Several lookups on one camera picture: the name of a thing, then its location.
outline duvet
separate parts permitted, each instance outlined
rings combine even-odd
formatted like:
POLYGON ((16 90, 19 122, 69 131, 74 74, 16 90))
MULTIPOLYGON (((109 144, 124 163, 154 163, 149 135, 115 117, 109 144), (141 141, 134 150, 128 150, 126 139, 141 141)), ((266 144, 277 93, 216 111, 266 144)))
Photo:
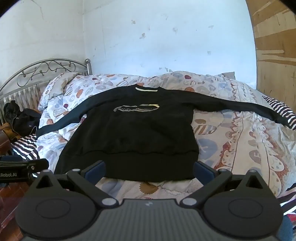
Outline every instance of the duvet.
MULTIPOLYGON (((123 74, 77 75, 69 80, 62 94, 50 100, 41 97, 40 110, 43 110, 43 113, 39 127, 57 122, 92 95, 135 83, 146 87, 161 86, 165 89, 194 91, 271 108, 260 92, 223 75, 198 75, 189 72, 172 72, 152 78, 123 74)), ((49 161, 49 168, 52 171, 61 151, 80 123, 70 124, 38 138, 39 156, 49 161)), ((253 112, 230 110, 222 112, 195 110, 192 129, 200 148, 198 159, 212 168, 226 168, 233 174, 245 174, 249 169, 255 169, 275 196, 279 196, 295 182, 296 131, 253 112)), ((197 179, 140 183, 103 178, 97 184, 97 187, 119 201, 123 198, 176 198, 180 201, 201 186, 197 179)))

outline black sweatshirt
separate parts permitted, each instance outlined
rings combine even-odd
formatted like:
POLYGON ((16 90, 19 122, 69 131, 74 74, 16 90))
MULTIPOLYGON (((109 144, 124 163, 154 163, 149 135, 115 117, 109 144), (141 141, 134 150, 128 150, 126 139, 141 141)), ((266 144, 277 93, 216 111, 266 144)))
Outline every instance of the black sweatshirt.
POLYGON ((60 154, 55 174, 103 160, 105 177, 109 178, 149 182, 192 179, 199 154, 191 127, 193 109, 254 111, 288 125, 286 118, 262 105, 135 84, 86 99, 36 134, 39 137, 79 123, 87 114, 60 154))

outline black bag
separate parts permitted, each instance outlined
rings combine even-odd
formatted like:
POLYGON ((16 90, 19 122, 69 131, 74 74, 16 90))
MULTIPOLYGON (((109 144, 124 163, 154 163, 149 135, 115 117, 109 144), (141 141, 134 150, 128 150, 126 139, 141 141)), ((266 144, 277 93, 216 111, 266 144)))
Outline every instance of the black bag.
POLYGON ((34 134, 39 127, 41 114, 27 108, 20 111, 15 100, 6 103, 3 111, 4 118, 10 124, 12 130, 22 137, 34 134))

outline black and white striped cloth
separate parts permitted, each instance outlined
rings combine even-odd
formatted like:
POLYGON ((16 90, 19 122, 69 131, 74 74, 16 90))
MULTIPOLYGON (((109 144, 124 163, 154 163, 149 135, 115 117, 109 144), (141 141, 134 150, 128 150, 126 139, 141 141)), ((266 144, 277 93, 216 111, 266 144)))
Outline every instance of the black and white striped cloth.
POLYGON ((296 114, 285 103, 271 97, 262 96, 273 110, 288 119, 289 128, 296 130, 296 114))
POLYGON ((278 201, 281 204, 284 215, 296 214, 296 183, 283 192, 278 197, 278 201))
POLYGON ((24 160, 39 159, 36 148, 36 134, 22 137, 18 141, 11 143, 14 154, 20 155, 24 160))

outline wooden board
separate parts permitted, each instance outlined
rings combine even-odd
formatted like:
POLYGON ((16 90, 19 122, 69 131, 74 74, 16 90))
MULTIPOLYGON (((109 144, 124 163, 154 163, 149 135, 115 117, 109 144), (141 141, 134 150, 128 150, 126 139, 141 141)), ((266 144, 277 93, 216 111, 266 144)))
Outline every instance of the wooden board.
POLYGON ((0 188, 0 233, 14 218, 14 210, 28 188, 27 183, 10 183, 7 187, 0 188))
POLYGON ((296 111, 296 17, 279 0, 246 0, 254 30, 257 89, 296 111))

